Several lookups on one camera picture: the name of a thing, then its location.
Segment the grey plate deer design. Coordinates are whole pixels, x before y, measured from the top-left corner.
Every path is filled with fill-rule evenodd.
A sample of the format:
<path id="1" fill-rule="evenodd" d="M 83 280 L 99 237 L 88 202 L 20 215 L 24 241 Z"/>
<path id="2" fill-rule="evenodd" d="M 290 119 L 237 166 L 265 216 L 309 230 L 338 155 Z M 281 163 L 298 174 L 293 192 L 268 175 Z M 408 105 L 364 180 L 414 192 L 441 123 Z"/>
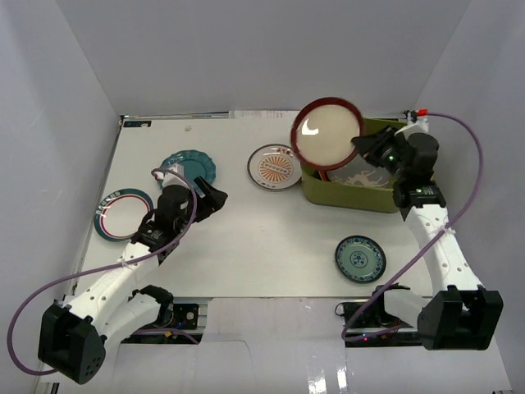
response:
<path id="1" fill-rule="evenodd" d="M 326 173 L 327 179 L 332 182 L 351 186 L 388 187 L 390 173 L 382 167 L 374 167 L 360 156 L 356 156 L 343 167 Z"/>

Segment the teal scalloped plate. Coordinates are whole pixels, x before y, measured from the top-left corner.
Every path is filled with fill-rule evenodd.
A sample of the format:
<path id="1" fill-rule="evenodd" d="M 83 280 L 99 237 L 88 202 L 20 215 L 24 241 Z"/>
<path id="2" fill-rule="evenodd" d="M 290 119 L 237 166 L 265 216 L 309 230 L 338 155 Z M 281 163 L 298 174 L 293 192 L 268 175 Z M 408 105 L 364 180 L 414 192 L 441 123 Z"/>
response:
<path id="1" fill-rule="evenodd" d="M 194 182 L 202 177 L 209 185 L 216 179 L 217 168 L 212 158 L 206 153 L 195 149 L 181 150 L 164 159 L 160 168 L 169 168 L 185 177 L 195 190 L 198 185 Z"/>

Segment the beige plate dark red rim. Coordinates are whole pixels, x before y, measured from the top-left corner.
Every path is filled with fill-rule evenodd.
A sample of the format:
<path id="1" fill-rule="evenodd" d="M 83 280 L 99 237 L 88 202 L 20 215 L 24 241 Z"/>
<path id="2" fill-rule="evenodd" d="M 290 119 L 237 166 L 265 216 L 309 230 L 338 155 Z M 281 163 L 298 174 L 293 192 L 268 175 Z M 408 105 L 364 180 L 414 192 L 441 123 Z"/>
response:
<path id="1" fill-rule="evenodd" d="M 363 116 L 353 103 L 324 97 L 299 111 L 290 128 L 290 145 L 303 165 L 331 171 L 355 158 L 352 139 L 365 131 Z"/>

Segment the white plate orange sunburst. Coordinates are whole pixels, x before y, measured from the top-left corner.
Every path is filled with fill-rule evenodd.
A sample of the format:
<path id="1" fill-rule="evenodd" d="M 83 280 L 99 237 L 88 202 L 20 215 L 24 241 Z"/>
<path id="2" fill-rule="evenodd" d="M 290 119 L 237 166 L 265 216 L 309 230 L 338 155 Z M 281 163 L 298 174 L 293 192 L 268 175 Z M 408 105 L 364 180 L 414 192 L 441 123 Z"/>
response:
<path id="1" fill-rule="evenodd" d="M 301 181 L 299 160 L 291 147 L 266 144 L 251 153 L 247 162 L 249 178 L 269 191 L 288 190 Z"/>

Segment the small blue white dish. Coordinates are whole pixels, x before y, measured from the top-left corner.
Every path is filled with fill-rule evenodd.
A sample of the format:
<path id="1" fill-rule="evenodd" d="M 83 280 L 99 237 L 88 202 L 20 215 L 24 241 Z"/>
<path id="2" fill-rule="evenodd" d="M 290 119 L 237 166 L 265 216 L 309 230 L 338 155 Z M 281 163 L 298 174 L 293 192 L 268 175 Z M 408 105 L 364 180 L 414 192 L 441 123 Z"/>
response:
<path id="1" fill-rule="evenodd" d="M 377 281 L 386 270 L 386 254 L 373 239 L 354 235 L 341 240 L 334 253 L 340 273 L 358 284 Z"/>

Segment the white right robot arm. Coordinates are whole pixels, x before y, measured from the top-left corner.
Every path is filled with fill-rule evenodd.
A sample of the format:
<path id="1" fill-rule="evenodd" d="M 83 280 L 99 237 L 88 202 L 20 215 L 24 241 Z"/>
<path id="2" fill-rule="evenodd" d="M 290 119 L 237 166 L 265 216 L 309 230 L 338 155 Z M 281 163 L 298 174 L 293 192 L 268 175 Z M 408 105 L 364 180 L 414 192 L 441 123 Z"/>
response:
<path id="1" fill-rule="evenodd" d="M 452 229 L 446 201 L 433 179 L 437 140 L 424 132 L 405 137 L 387 127 L 358 136 L 352 143 L 374 167 L 385 168 L 395 179 L 393 200 L 420 250 L 385 285 L 377 288 L 347 322 L 370 308 L 372 321 L 383 328 L 398 319 L 418 332 L 427 350 L 486 350 L 495 333 L 503 300 L 487 290 L 472 271 Z M 431 279 L 430 300 L 398 283 L 419 259 Z"/>

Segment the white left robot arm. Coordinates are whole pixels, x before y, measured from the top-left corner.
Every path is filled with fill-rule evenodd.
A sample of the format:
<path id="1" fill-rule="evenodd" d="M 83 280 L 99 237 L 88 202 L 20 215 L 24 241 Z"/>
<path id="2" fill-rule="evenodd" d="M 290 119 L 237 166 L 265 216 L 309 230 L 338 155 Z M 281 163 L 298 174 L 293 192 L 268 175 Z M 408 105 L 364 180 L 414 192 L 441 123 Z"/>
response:
<path id="1" fill-rule="evenodd" d="M 197 191 L 182 185 L 165 186 L 156 208 L 143 216 L 116 267 L 65 305 L 52 305 L 43 313 L 38 350 L 41 361 L 85 384 L 100 370 L 107 350 L 145 326 L 164 328 L 171 324 L 173 294 L 158 286 L 139 284 L 179 245 L 189 226 L 225 205 L 227 193 L 201 176 L 194 182 Z"/>

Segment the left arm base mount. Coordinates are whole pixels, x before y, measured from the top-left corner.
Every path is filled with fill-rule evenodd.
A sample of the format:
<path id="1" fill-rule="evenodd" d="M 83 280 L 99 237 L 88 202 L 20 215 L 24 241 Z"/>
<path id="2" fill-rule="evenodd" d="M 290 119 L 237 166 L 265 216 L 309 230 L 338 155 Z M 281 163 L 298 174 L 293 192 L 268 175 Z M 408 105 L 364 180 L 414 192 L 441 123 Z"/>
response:
<path id="1" fill-rule="evenodd" d="M 155 325 L 144 327 L 144 333 L 132 335 L 124 343 L 142 345 L 198 345 L 203 334 L 199 332 L 200 305 L 174 304 L 171 321 L 156 331 Z"/>

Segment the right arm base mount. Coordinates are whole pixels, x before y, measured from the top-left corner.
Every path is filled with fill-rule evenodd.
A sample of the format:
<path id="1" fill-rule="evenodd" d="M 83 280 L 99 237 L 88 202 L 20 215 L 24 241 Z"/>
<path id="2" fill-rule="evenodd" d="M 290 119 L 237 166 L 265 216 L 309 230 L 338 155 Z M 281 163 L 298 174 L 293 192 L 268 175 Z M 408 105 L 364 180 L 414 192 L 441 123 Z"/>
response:
<path id="1" fill-rule="evenodd" d="M 386 314 L 378 305 L 365 310 L 349 326 L 346 339 L 359 337 L 356 341 L 347 341 L 346 348 L 382 348 L 421 346 L 421 340 L 415 328 L 406 322 Z"/>

